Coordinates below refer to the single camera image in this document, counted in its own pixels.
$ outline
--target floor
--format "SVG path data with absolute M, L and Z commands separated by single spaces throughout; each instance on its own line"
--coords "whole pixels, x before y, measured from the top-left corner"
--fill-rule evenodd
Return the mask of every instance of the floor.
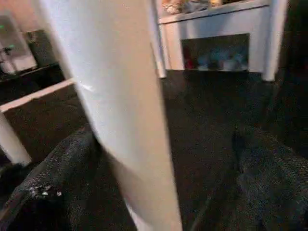
M 308 158 L 307 87 L 307 74 L 289 74 L 265 128 L 305 158 Z
M 183 228 L 212 230 L 223 219 L 223 201 L 213 203 L 224 199 L 218 189 L 234 190 L 232 132 L 242 124 L 266 127 L 280 85 L 259 74 L 169 71 L 161 86 Z M 72 86 L 5 116 L 35 161 L 87 122 Z M 215 209 L 201 217 L 210 205 Z

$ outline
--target white pillar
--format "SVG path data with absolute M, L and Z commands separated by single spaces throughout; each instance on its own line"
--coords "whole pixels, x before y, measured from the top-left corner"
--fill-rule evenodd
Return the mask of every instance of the white pillar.
M 76 81 L 91 125 L 112 156 L 122 194 L 139 217 L 139 230 L 180 231 L 143 0 L 36 2 Z
M 0 146 L 13 164 L 20 163 L 26 166 L 31 162 L 31 157 L 2 112 L 0 112 Z
M 275 81 L 283 38 L 288 0 L 272 0 L 269 14 L 268 40 L 265 49 L 263 80 Z

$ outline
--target white cabinet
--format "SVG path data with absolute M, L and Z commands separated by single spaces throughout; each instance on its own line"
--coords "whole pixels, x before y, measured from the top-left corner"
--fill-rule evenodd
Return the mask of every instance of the white cabinet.
M 269 2 L 234 3 L 203 12 L 160 19 L 166 69 L 183 70 L 181 41 L 249 34 L 249 71 L 263 72 L 269 29 Z

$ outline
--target wall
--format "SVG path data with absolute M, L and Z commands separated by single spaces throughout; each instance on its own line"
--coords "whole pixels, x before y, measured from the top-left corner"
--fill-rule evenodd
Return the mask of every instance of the wall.
M 16 19 L 22 31 L 34 31 L 42 29 L 31 0 L 0 0 L 0 11 L 10 11 Z

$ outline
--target white furniture leg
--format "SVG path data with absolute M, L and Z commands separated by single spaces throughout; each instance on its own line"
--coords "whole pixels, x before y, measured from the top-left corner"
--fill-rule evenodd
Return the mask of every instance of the white furniture leg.
M 31 157 L 2 112 L 0 112 L 0 146 L 13 164 L 20 163 L 26 166 L 31 162 Z
M 166 73 L 166 68 L 165 68 L 161 35 L 160 35 L 159 28 L 158 28 L 156 4 L 154 0 L 149 0 L 148 3 L 149 4 L 147 5 L 147 8 L 148 8 L 147 15 L 149 19 L 151 44 L 152 44 L 153 53 L 155 56 L 156 67 L 157 67 L 159 77 L 165 78 L 167 76 L 167 73 Z
M 275 81 L 283 37 L 288 0 L 272 0 L 269 14 L 269 34 L 263 70 L 264 81 Z
M 143 0 L 36 0 L 140 230 L 182 230 Z

